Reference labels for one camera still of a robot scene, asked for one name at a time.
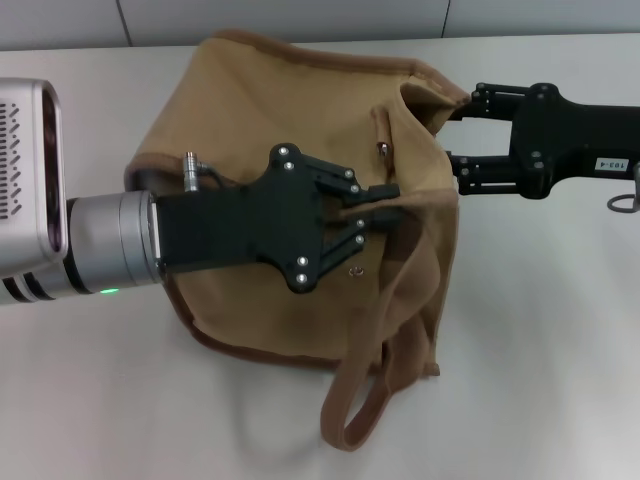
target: bag strap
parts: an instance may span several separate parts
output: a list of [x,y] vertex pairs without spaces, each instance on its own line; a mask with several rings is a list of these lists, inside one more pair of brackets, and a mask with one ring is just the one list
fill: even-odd
[[[421,230],[413,252],[383,288],[369,312],[350,325],[349,349],[329,388],[320,420],[322,436],[340,450],[359,448],[373,431],[393,394],[413,383],[421,374],[424,359],[412,355],[415,352],[402,351],[403,340],[411,344],[412,338],[424,331],[418,312],[440,283],[435,249],[426,230]],[[396,335],[400,338],[388,342],[381,372],[364,404],[345,427],[349,410],[379,351],[387,322],[402,325]],[[422,335],[426,340],[426,334],[423,332]]]

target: tan canvas bag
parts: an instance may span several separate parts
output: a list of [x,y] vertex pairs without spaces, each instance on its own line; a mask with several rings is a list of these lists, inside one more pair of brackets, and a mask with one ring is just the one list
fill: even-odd
[[[182,157],[194,151],[245,184],[265,171],[274,145],[288,142],[352,168],[365,188],[400,186],[400,197],[356,208],[402,206],[406,220],[392,234],[368,234],[364,251],[312,293],[292,293],[262,264],[166,278],[178,315],[203,344],[257,361],[337,368],[321,414],[322,435],[336,448],[358,448],[395,392],[439,374],[436,335],[458,217],[450,162],[434,135],[466,101],[419,61],[223,31],[197,48],[128,168],[129,178],[148,169],[174,174],[174,183],[147,187],[180,191]],[[345,426],[368,373],[373,387]]]

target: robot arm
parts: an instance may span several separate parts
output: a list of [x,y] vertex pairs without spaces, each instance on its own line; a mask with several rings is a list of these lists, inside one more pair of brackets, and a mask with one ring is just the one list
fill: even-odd
[[[640,107],[573,103],[548,83],[529,88],[479,83],[471,98],[452,120],[510,121],[511,140],[507,156],[450,155],[461,195],[516,193],[542,199],[565,178],[635,179],[636,194],[616,197],[609,207],[637,210]],[[622,198],[634,198],[634,207],[616,207]]]

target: white table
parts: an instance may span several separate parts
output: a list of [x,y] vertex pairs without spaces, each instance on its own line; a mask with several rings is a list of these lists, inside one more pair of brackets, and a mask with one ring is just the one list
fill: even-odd
[[[548,81],[577,102],[640,105],[640,35],[322,48],[419,57],[468,90]],[[121,190],[191,51],[1,53],[0,76],[54,84],[67,192],[102,194]],[[508,127],[466,120],[440,140],[503,154]],[[442,377],[398,395],[351,455],[319,439],[330,374],[201,347],[159,286],[3,307],[0,478],[637,479],[640,215],[605,207],[631,191],[570,180],[542,202],[463,198]]]

